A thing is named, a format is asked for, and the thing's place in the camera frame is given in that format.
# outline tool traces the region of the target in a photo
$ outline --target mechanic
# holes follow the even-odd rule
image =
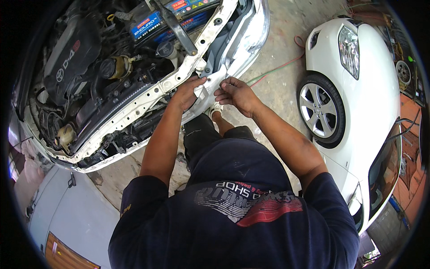
[[[178,87],[140,176],[124,189],[109,244],[112,268],[353,268],[358,233],[318,150],[236,78],[215,91],[211,119],[202,114],[184,125],[191,176],[168,197],[181,117],[206,79],[191,77]],[[300,180],[303,198],[248,127],[221,117],[225,104],[254,120]]]

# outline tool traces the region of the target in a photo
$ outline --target toyota emblem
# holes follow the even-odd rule
[[[63,80],[64,70],[62,68],[57,71],[57,81],[61,82]]]

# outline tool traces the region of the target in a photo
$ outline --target headlight housing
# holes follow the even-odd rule
[[[338,44],[342,66],[358,80],[360,53],[357,34],[345,26],[342,27],[338,37]]]
[[[226,77],[240,77],[257,58],[269,35],[270,11],[267,0],[253,0],[248,14],[234,32],[219,65],[227,67]]]

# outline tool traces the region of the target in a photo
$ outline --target car wheel rim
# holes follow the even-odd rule
[[[321,137],[330,137],[338,124],[338,113],[330,95],[321,86],[308,83],[300,90],[299,109],[306,125]]]

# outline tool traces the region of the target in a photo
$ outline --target shoe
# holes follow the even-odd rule
[[[212,114],[214,114],[215,111],[219,111],[220,113],[222,113],[223,107],[224,106],[220,105],[219,102],[214,102],[209,109],[209,118],[212,120]]]

